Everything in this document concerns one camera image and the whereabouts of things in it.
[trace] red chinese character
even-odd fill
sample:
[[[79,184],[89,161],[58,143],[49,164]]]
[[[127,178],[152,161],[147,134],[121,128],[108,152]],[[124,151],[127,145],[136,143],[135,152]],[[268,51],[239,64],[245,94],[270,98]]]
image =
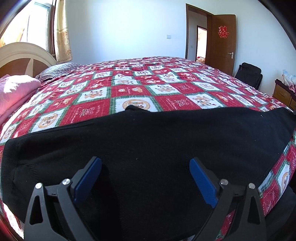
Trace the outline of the red chinese character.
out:
[[[219,27],[219,32],[218,32],[218,34],[220,35],[220,38],[227,38],[227,35],[229,34],[228,32],[227,32],[227,27],[226,26],[221,26],[221,27]]]

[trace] black chair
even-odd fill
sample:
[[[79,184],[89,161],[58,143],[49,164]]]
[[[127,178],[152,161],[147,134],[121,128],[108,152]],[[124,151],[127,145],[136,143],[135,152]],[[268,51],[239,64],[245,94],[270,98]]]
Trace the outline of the black chair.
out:
[[[251,64],[242,63],[239,66],[239,70],[237,71],[235,78],[257,90],[259,89],[263,75],[261,74],[260,68]]]

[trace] drawer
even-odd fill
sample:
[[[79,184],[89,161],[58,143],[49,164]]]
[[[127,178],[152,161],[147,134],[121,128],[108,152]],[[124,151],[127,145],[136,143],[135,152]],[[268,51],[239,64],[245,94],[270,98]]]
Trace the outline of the drawer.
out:
[[[292,110],[296,110],[296,101],[294,101],[293,99],[291,100],[290,108],[291,108]]]
[[[280,102],[282,102],[286,106],[290,105],[290,102],[291,102],[290,93],[285,89],[283,89],[282,87],[280,87],[279,85],[275,86],[273,97],[278,99]]]

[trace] wooden headboard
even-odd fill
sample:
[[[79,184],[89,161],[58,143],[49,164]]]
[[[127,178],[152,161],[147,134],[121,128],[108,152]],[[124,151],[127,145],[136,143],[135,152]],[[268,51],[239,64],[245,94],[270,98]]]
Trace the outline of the wooden headboard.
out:
[[[0,48],[0,78],[6,74],[35,77],[56,60],[43,48],[25,42],[16,42]]]

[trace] checkered bedspread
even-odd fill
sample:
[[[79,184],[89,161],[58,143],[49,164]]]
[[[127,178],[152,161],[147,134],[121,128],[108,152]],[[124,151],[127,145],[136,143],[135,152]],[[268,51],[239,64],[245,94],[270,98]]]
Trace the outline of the checkered bedspread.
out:
[[[45,82],[40,92],[5,124],[5,142],[27,133],[123,111],[128,105],[156,111],[248,107],[269,111],[285,107],[241,81],[183,58],[151,57],[82,66]],[[295,171],[295,135],[258,188],[265,214],[277,203]],[[217,237],[222,239],[230,214]]]

